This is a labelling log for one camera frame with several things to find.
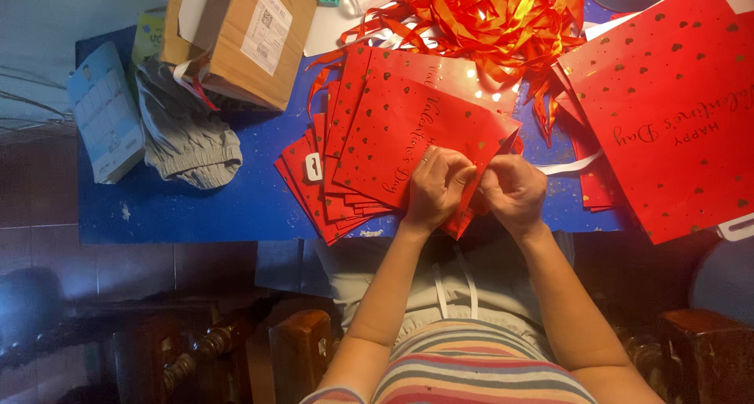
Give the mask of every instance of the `white plastic handle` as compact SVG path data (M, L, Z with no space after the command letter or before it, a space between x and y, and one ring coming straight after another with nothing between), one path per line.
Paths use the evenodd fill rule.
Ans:
M319 153L308 154L304 160L306 161L306 177L310 181L322 180L322 164L320 163Z
M747 221L754 221L754 212L725 223L717 225L717 234L730 241L746 239L749 236L754 236L754 222L747 223Z

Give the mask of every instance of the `blue tabletop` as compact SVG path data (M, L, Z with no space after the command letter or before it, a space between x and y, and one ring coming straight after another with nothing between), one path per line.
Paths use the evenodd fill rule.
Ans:
M587 21L603 23L610 12L587 0ZM108 40L130 55L133 28L82 40L77 64ZM89 157L79 142L79 234L82 243L193 243L241 240L310 239L317 237L296 198L287 190L273 163L280 150L300 138L310 122L307 94L317 70L304 71L314 57L302 58L288 109L280 113L223 114L240 139L243 165L226 186L199 190L184 181L163 181L154 168L134 167L117 185L97 185ZM523 85L520 99L527 87ZM312 100L312 112L323 108L324 92ZM515 118L523 123L524 156L534 164L575 160L571 141L556 122L548 149L532 115L531 103L516 103ZM543 217L553 230L585 232L629 226L627 213L584 210L577 174L551 176ZM374 218L351 236L379 232L392 235L397 216Z

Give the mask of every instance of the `gray fabric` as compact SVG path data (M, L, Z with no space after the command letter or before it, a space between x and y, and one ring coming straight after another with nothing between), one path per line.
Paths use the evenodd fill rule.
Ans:
M573 236L554 232L555 240L573 266ZM348 329L366 288L388 251L392 238L344 238L332 246L313 241L333 288L333 300ZM450 318L470 318L470 290L452 251L439 260L422 252L411 284L406 315L396 343L412 332L442 319L432 264L439 263ZM520 250L508 235L464 252L466 265L476 283L479 320L502 326L535 346L551 361L552 350L542 328L542 314Z
M230 126L175 82L156 57L139 65L144 162L163 180L181 178L199 189L230 182L243 162L240 141Z

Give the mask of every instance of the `white drawstring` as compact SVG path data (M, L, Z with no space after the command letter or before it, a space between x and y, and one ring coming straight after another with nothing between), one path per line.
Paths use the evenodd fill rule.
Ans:
M432 264L432 271L434 271L434 287L437 289L437 300L439 301L439 312L442 314L443 319L448 318L448 303L445 302L445 290L443 289L443 278L439 274L439 264Z
M461 249L458 245L453 246L453 250L456 251L456 257L458 257L458 264L464 271L466 281L469 284L469 295L471 298L471 319L479 319L479 297L476 295L476 283L474 277L471 275L468 266L466 265L466 259L461 253ZM432 264L432 271L434 272L434 287L437 289L437 300L439 301L439 312L442 314L443 319L448 318L448 303L445 300L445 289L443 289L443 277L439 272L439 264Z
M466 281L469 283L469 295L471 297L471 318L474 320L479 319L479 297L476 296L476 283L474 282L474 278L471 275L471 272L469 271L469 267L466 265L466 258L464 258L463 253L461 253L461 248L458 247L458 245L453 245L453 251L456 251L456 257L458 257L458 264L461 265L461 268L464 271L464 274L466 275Z

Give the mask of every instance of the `white ribbon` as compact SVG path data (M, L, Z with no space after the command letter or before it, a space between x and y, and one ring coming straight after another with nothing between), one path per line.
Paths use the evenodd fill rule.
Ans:
M589 164L592 163L595 159L599 158L601 155L605 153L604 150L600 149L595 154L589 155L589 157L586 157L584 159L580 159L579 161L574 161L573 163L568 164L550 164L546 166L537 166L534 165L534 167L539 168L539 171L544 173L545 175L555 175L557 173L565 173L565 172L577 172L581 170L582 168L587 168Z

